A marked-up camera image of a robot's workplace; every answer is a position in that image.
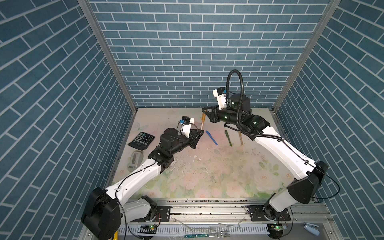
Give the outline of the blue pen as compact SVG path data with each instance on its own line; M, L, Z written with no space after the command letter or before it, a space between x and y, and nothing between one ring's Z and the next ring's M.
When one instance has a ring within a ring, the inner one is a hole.
M210 139L214 142L214 144L216 145L216 146L218 146L218 143L216 142L216 140L211 136L210 137Z

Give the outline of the green pen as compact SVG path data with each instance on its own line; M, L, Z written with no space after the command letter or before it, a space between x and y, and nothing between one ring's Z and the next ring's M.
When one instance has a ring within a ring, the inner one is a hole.
M226 135L226 137L227 137L227 139L228 139L228 142L229 142L230 147L232 147L233 144L232 144L232 142L231 142L231 139L230 139L230 136L229 136L229 133L228 133L227 130L225 130L225 135Z

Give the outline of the tan pen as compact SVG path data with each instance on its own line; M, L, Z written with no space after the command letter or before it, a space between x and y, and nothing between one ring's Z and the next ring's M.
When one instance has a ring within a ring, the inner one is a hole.
M238 133L239 133L239 139L240 139L241 146L244 146L242 133L241 132L238 132Z

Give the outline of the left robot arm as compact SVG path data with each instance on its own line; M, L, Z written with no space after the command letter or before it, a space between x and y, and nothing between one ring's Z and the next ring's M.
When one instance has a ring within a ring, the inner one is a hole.
M175 128L168 128L160 136L159 145L148 158L123 180L101 189L95 188L85 204L82 223L99 240L111 240L122 222L137 219L152 220L157 204L148 196L135 202L127 201L147 182L160 175L174 161L174 154L186 147L195 149L204 134L203 130L192 129L189 136Z

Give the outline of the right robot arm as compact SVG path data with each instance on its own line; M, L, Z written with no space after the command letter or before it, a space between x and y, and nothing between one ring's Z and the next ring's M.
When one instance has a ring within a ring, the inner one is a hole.
M273 194L264 204L265 218L274 221L290 206L308 204L322 184L328 165L315 162L288 143L261 116L253 115L250 99L241 94L229 96L225 88L213 91L218 104L203 108L212 123L224 122L225 127L242 133L279 160L293 174L294 180L285 190Z

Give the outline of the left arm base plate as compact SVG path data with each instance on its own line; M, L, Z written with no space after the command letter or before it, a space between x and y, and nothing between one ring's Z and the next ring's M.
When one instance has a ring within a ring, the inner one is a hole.
M151 209L144 218L134 220L138 223L150 223L156 221L157 223L169 222L171 216L170 206L157 206L156 210Z

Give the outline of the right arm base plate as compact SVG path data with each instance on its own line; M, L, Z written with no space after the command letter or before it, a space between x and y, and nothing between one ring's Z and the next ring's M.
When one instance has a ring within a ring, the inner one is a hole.
M252 222L272 222L278 220L288 222L292 219L288 209L277 212L272 207L265 207L264 205L248 205L245 206L245 210L249 214Z

